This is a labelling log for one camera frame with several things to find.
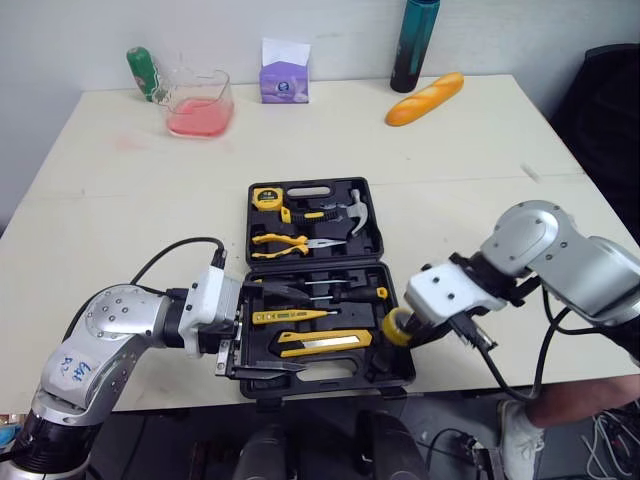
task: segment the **tissue box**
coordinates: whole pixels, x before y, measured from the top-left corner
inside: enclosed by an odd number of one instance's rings
[[[311,45],[265,38],[262,41],[262,103],[309,103]]]

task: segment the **table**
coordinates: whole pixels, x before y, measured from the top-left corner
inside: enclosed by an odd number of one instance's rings
[[[233,95],[229,130],[200,141],[168,135],[160,107],[138,92],[83,94],[0,240],[0,412],[28,409],[42,366],[87,297],[127,281],[169,243],[218,236],[229,250],[228,274],[242,278],[247,187],[256,181],[366,177],[399,297],[422,264],[472,254],[500,214],[527,199],[554,201],[583,234],[640,255],[509,75],[467,77],[460,94],[402,128],[382,121],[401,98],[386,80],[313,83],[309,105],[261,105],[255,85],[234,86]],[[206,245],[179,249],[145,283],[189,285],[210,253]],[[530,383],[546,330],[541,299],[479,322],[500,344],[492,353],[505,378]],[[582,323],[567,319],[569,327]],[[414,350],[414,359],[411,392],[496,385],[477,352],[453,335]],[[116,409],[247,401],[237,382],[213,376],[214,362],[150,350]],[[604,338],[558,335],[544,378],[635,372]]]

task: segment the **black plastic tray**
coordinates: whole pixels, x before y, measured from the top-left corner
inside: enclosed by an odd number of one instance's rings
[[[345,219],[340,222],[326,222],[297,227],[280,221],[278,212],[259,212],[251,204],[252,192],[256,187],[280,187],[286,192],[292,188],[327,187],[329,193],[309,198],[290,199],[285,196],[284,203],[291,210],[308,211],[332,203],[351,204],[350,190],[360,190],[361,200],[368,206],[369,216],[366,225],[358,236],[349,235],[355,221]],[[242,303],[243,327],[241,357],[243,364],[251,365],[257,361],[293,361],[314,363],[340,361],[348,367],[352,375],[321,379],[302,380],[296,374],[288,374],[274,380],[242,380],[240,389],[244,396],[252,399],[273,399],[291,395],[319,393],[337,390],[379,389],[389,391],[411,383],[415,378],[415,368],[408,349],[391,345],[381,333],[382,320],[394,307],[397,300],[387,266],[379,261],[383,252],[382,236],[377,226],[369,186],[364,178],[327,179],[300,182],[271,182],[252,185],[249,188],[247,214],[247,263],[252,271],[246,280],[299,280],[317,281],[328,279],[349,280],[350,287],[385,287],[389,292],[386,300],[374,303],[341,302],[329,300],[316,301],[312,306],[300,306],[287,303],[286,300],[265,299],[261,291],[248,290]],[[346,245],[311,250],[309,255],[298,254],[277,259],[257,260],[251,258],[253,251],[275,252],[285,248],[282,244],[251,244],[251,238],[265,233],[277,233],[290,236],[306,235],[309,238],[345,239]],[[328,295],[332,286],[328,284],[309,285],[301,288],[311,296]],[[251,315],[255,311],[315,308],[320,310],[338,310],[338,315],[330,315],[301,322],[273,323],[253,325]],[[293,358],[280,358],[270,348],[273,340],[283,331],[312,332],[337,329],[368,329],[373,342],[367,348],[342,352],[306,355]]]

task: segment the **yellow-handled pliers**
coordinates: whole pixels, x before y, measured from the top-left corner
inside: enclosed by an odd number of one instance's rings
[[[288,235],[278,235],[276,233],[267,233],[265,235],[258,235],[257,237],[253,237],[251,239],[254,245],[261,245],[263,243],[269,242],[280,242],[286,243],[288,245],[292,245],[289,248],[285,248],[284,250],[280,250],[275,253],[252,253],[252,258],[278,258],[284,255],[289,255],[293,252],[300,252],[302,255],[306,255],[309,253],[310,248],[325,248],[332,247],[333,245],[342,245],[343,243],[347,243],[344,240],[332,240],[330,238],[312,238],[309,239],[304,235],[300,235],[299,237],[290,237]]]

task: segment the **hammer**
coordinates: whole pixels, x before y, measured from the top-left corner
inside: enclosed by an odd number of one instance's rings
[[[351,235],[355,237],[367,223],[369,209],[367,208],[367,204],[360,200],[360,190],[355,188],[351,190],[351,198],[353,198],[351,205],[342,203],[325,205],[323,206],[324,210],[318,212],[295,213],[286,207],[282,207],[280,209],[280,217],[283,223],[292,223],[294,225],[311,225],[329,221],[338,222],[345,216],[357,218],[358,224],[351,230]]]

